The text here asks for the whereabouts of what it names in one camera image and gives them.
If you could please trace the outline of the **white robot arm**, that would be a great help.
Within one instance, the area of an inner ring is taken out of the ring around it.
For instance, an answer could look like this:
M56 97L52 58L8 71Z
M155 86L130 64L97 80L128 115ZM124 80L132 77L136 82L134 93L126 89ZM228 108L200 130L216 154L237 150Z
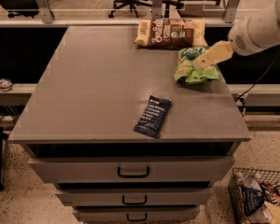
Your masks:
M235 23L227 41L216 42L193 61L196 69L227 61L234 53L242 56L280 45L280 0Z

